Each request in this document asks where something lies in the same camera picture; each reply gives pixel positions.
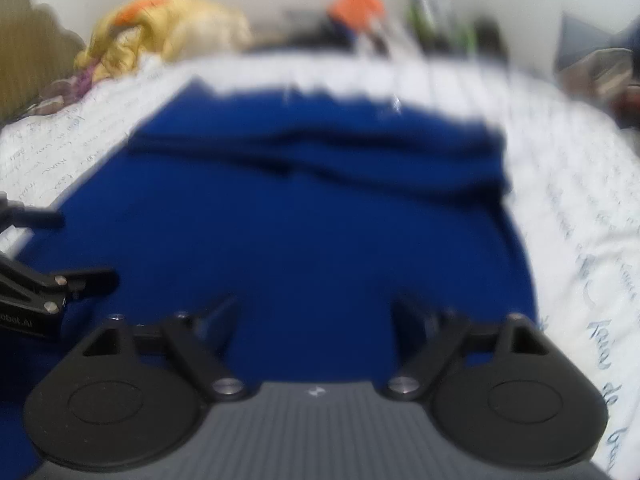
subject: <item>blue cloth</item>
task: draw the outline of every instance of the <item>blue cloth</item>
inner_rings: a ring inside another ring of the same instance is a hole
[[[64,229],[20,254],[47,272],[113,266],[121,283],[69,307],[60,347],[3,334],[0,478],[34,465],[25,394],[108,314],[155,322],[235,293],[225,360],[248,383],[385,381],[402,292],[478,321],[535,317],[502,149],[480,124],[408,107],[190,85],[63,203]]]

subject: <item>orange object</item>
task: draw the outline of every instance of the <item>orange object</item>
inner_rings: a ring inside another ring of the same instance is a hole
[[[129,25],[133,22],[140,10],[149,7],[158,7],[169,0],[134,0],[130,5],[122,9],[113,20],[114,25]]]
[[[336,0],[328,13],[355,32],[369,32],[371,19],[384,16],[385,6],[382,0]]]

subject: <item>white bed sheet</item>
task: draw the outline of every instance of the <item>white bed sheet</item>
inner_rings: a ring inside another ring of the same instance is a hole
[[[609,404],[594,462],[615,479],[640,478],[640,161],[607,116],[546,83],[462,62],[270,54],[165,67],[151,59],[55,116],[6,127],[0,190],[36,206],[61,200],[194,75],[220,93],[361,95],[388,101],[390,113],[412,105],[501,127],[507,202],[529,253],[541,326]],[[17,251],[26,236],[6,231],[0,250]]]

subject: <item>gray ribbed surface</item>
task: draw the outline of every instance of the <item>gray ribbed surface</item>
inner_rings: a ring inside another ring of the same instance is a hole
[[[265,384],[221,404],[179,450],[119,473],[46,463],[30,480],[606,480],[589,463],[555,472],[488,466],[445,441],[416,404],[369,383]]]

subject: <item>yellow cloth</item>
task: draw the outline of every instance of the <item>yellow cloth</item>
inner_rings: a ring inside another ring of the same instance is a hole
[[[209,0],[133,0],[112,10],[94,28],[89,47],[76,57],[82,69],[99,60],[93,81],[133,72],[140,55],[167,62],[215,50],[247,47],[244,14]]]

